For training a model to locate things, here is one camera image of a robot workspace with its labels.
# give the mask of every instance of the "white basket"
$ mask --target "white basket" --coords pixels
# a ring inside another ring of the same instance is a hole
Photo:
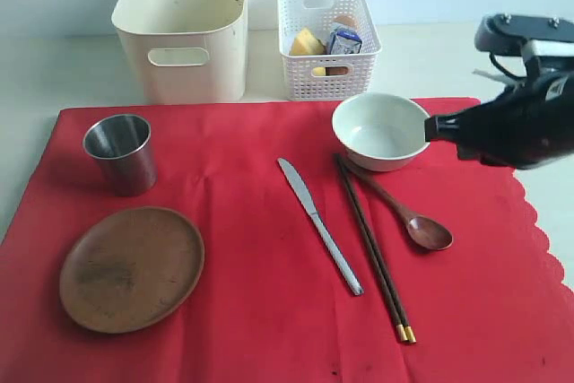
[[[377,30],[365,0],[277,0],[279,50],[283,56],[285,82],[292,100],[342,100],[369,87],[377,54]],[[326,42],[331,23],[338,15],[351,16],[362,39],[360,54],[336,56],[290,56],[291,44],[303,27]],[[347,74],[315,76],[316,67],[346,66]]]
[[[122,46],[151,103],[227,102],[245,91],[247,0],[118,0]]]

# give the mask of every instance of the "chopstick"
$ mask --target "chopstick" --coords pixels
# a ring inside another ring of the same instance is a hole
[[[396,291],[391,274],[388,271],[385,260],[380,253],[378,244],[375,241],[375,235],[367,222],[365,213],[361,207],[361,202],[359,202],[359,198],[357,197],[351,179],[349,178],[349,172],[341,159],[341,155],[335,155],[335,162],[339,169],[339,174],[343,179],[347,196],[352,205],[353,213],[355,214],[357,223],[361,228],[361,234],[365,242],[365,246],[367,247],[367,251],[369,252],[370,262],[377,276],[378,287],[383,294],[383,299],[387,305],[387,310],[391,320],[393,321],[393,325],[395,325],[398,338],[401,341],[416,343],[413,328],[409,324],[406,311],[398,297],[398,292]]]

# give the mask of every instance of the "knife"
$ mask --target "knife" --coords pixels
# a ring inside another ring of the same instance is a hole
[[[293,192],[295,192],[295,195],[298,197],[299,201],[303,205],[303,208],[305,208],[305,211],[307,212],[313,223],[315,223],[315,227],[317,228],[319,234],[321,235],[321,238],[325,242],[326,248],[329,250],[329,253],[331,253],[331,257],[335,261],[337,267],[339,268],[339,271],[341,271],[341,274],[343,275],[345,281],[347,282],[347,284],[349,284],[352,293],[355,296],[362,295],[364,293],[364,290],[362,289],[359,280],[357,280],[357,277],[355,276],[351,267],[345,260],[343,254],[341,253],[341,250],[339,250],[339,247],[337,247],[335,241],[329,234],[329,231],[326,229],[325,224],[321,220],[317,208],[313,203],[313,198],[311,197],[311,194],[309,192],[309,189],[305,185],[305,182],[301,178],[301,175],[299,175],[299,172],[297,172],[297,170],[293,167],[293,165],[291,165],[287,160],[277,159],[277,161],[279,162],[279,166],[281,166],[281,169],[283,170],[283,174],[287,178],[287,181],[289,181],[289,184],[291,185]]]

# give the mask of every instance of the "wooden spoon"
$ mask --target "wooden spoon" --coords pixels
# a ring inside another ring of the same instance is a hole
[[[345,168],[356,175],[361,181],[371,186],[377,195],[395,211],[403,221],[411,239],[419,246],[428,250],[444,250],[452,245],[454,240],[452,234],[442,224],[407,208],[373,180],[370,174],[363,168],[358,167],[346,158],[341,159]]]

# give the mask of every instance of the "spoon handle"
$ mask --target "spoon handle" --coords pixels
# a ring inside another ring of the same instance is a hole
[[[412,218],[418,215],[414,211],[398,202],[394,197],[392,197],[383,187],[379,185],[377,181],[372,179],[370,174],[367,173],[364,169],[358,167],[347,158],[342,157],[341,160],[343,161],[345,168],[357,176],[357,178],[359,178],[361,181],[370,186],[381,199],[387,202],[387,204],[389,204],[396,211],[396,213],[403,219],[405,223],[408,223],[412,220]]]

